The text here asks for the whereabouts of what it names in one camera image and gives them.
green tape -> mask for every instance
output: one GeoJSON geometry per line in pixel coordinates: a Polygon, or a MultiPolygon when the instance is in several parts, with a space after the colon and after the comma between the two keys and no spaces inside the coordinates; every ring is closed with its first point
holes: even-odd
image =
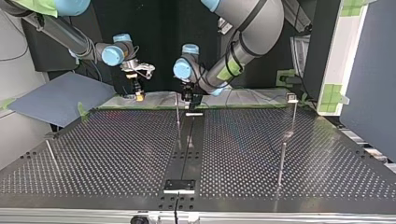
{"type": "Polygon", "coordinates": [[[326,84],[321,97],[319,112],[335,113],[342,101],[342,85],[326,84]]]}
{"type": "Polygon", "coordinates": [[[341,11],[341,17],[359,16],[364,4],[364,0],[345,0],[341,11]]]}
{"type": "Polygon", "coordinates": [[[82,102],[78,102],[78,113],[81,116],[81,119],[87,120],[89,117],[89,112],[87,110],[85,110],[84,105],[82,104],[82,102]]]}
{"type": "MultiPolygon", "coordinates": [[[[235,75],[235,76],[241,75],[241,72],[239,71],[239,70],[240,70],[240,67],[239,67],[238,63],[236,63],[236,61],[235,61],[234,59],[231,59],[231,60],[228,62],[228,67],[230,68],[230,71],[233,73],[233,75],[235,75]]],[[[225,67],[221,70],[221,72],[218,74],[218,79],[223,80],[223,81],[228,81],[228,80],[230,80],[230,79],[233,77],[233,75],[231,75],[231,74],[228,72],[228,69],[227,69],[227,67],[225,66],[225,67]]]]}
{"type": "Polygon", "coordinates": [[[14,103],[14,101],[16,101],[16,100],[17,100],[17,99],[15,99],[15,98],[6,99],[6,100],[4,100],[4,101],[2,102],[0,108],[2,108],[2,109],[4,109],[4,110],[7,110],[7,109],[8,109],[8,106],[9,106],[10,104],[14,103]]]}
{"type": "Polygon", "coordinates": [[[301,97],[301,103],[305,104],[306,98],[308,98],[308,94],[304,92],[303,96],[301,97]]]}
{"type": "Polygon", "coordinates": [[[12,0],[23,7],[44,15],[58,17],[55,0],[12,0]]]}
{"type": "Polygon", "coordinates": [[[294,69],[277,71],[276,86],[277,87],[288,87],[288,88],[293,87],[292,84],[286,84],[286,82],[283,82],[280,79],[282,77],[294,77],[295,74],[296,74],[296,71],[294,69]]]}

metal rod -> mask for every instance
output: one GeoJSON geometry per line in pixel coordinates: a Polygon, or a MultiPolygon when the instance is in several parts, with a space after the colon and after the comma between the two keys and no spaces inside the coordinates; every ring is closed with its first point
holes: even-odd
{"type": "Polygon", "coordinates": [[[296,121],[296,114],[297,114],[297,104],[298,104],[298,103],[295,103],[295,104],[294,104],[293,124],[294,124],[294,121],[296,121]]]}
{"type": "Polygon", "coordinates": [[[177,127],[180,128],[180,113],[178,112],[178,93],[176,93],[176,116],[177,116],[177,127]]]}
{"type": "Polygon", "coordinates": [[[277,184],[279,187],[282,186],[282,176],[283,176],[283,169],[285,165],[285,157],[286,157],[286,147],[287,143],[282,144],[282,151],[280,152],[280,166],[279,166],[279,178],[277,179],[277,184]]]}
{"type": "Polygon", "coordinates": [[[55,154],[53,154],[53,151],[52,151],[52,146],[50,145],[50,140],[47,139],[46,143],[47,143],[47,147],[49,149],[50,156],[52,157],[53,160],[56,160],[55,154]]]}

electrical cable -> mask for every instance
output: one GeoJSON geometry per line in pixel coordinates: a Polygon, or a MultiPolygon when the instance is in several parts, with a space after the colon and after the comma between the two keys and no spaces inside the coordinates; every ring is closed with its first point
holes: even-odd
{"type": "MultiPolygon", "coordinates": [[[[298,6],[298,9],[297,9],[297,13],[296,13],[296,20],[295,20],[295,22],[294,22],[294,28],[297,26],[298,16],[299,16],[299,14],[300,14],[300,9],[301,9],[301,6],[299,5],[299,6],[298,6]]],[[[293,59],[293,60],[294,60],[295,63],[296,63],[297,76],[300,78],[300,80],[301,80],[301,82],[302,82],[302,84],[303,84],[304,91],[306,92],[306,94],[308,95],[308,97],[311,98],[311,99],[313,99],[313,97],[309,94],[308,89],[307,89],[306,86],[305,86],[304,79],[303,79],[302,75],[300,74],[300,65],[299,65],[299,62],[298,62],[297,47],[296,47],[296,36],[297,36],[297,32],[296,32],[296,30],[295,30],[294,32],[295,32],[295,34],[294,34],[294,36],[293,36],[293,45],[294,45],[294,46],[293,46],[293,47],[294,47],[294,59],[293,59]]],[[[318,110],[318,106],[315,105],[314,102],[312,102],[312,105],[315,107],[316,110],[318,110]]]]}
{"type": "MultiPolygon", "coordinates": [[[[17,27],[17,25],[15,25],[15,23],[9,18],[9,16],[8,16],[4,11],[2,11],[2,10],[0,10],[0,12],[1,12],[1,13],[3,14],[3,16],[8,20],[8,22],[14,27],[14,29],[15,29],[18,33],[20,33],[20,35],[22,35],[23,37],[25,37],[24,33],[17,27]]],[[[26,53],[27,53],[28,51],[29,51],[29,46],[28,46],[28,44],[27,44],[27,42],[26,42],[26,48],[25,48],[25,50],[23,51],[22,54],[20,54],[20,55],[18,55],[18,56],[15,56],[15,57],[12,57],[12,58],[0,59],[0,63],[17,60],[17,59],[19,59],[19,58],[25,56],[26,53]]]]}
{"type": "Polygon", "coordinates": [[[100,72],[99,68],[96,66],[96,64],[95,64],[93,61],[91,61],[91,64],[92,64],[93,67],[96,69],[96,72],[98,73],[98,76],[99,76],[99,78],[100,78],[100,82],[103,82],[102,73],[100,72]]]}
{"type": "Polygon", "coordinates": [[[4,12],[3,10],[0,10],[0,12],[1,14],[3,14],[4,18],[6,18],[8,22],[15,28],[15,30],[18,31],[18,33],[20,33],[22,36],[25,36],[23,31],[21,31],[20,28],[18,28],[18,26],[9,18],[6,12],[4,12]]]}
{"type": "Polygon", "coordinates": [[[238,33],[238,30],[235,30],[235,31],[233,32],[233,34],[231,35],[230,40],[228,41],[228,44],[227,44],[227,48],[226,48],[225,55],[224,55],[224,57],[225,57],[224,61],[225,61],[225,66],[226,66],[226,68],[227,68],[227,72],[232,76],[232,78],[231,78],[229,81],[227,81],[226,84],[224,84],[223,86],[215,86],[215,85],[212,85],[211,83],[209,83],[209,81],[207,80],[207,78],[203,77],[203,76],[202,76],[203,73],[201,73],[201,74],[200,74],[201,76],[200,76],[200,78],[199,78],[198,81],[197,81],[198,85],[199,85],[199,81],[200,81],[200,80],[203,80],[204,83],[205,83],[207,86],[209,86],[209,87],[211,87],[211,88],[213,88],[213,89],[216,89],[216,90],[218,90],[218,89],[224,89],[224,88],[226,88],[227,86],[230,86],[231,83],[233,82],[233,80],[234,80],[236,77],[239,76],[239,74],[234,74],[233,71],[231,71],[231,68],[230,68],[230,65],[229,65],[229,63],[230,63],[230,54],[231,54],[231,56],[233,57],[233,60],[234,60],[234,61],[236,62],[236,64],[239,66],[239,72],[240,72],[240,73],[243,73],[243,72],[244,72],[244,66],[239,62],[239,59],[236,57],[235,50],[234,50],[234,45],[236,44],[236,41],[233,41],[233,40],[234,40],[234,38],[235,38],[235,36],[236,36],[237,33],[238,33]]]}
{"type": "Polygon", "coordinates": [[[175,215],[175,224],[178,224],[178,216],[177,216],[177,207],[178,207],[178,197],[180,196],[180,193],[177,195],[177,199],[176,199],[176,203],[175,203],[175,211],[174,211],[174,215],[175,215]]]}

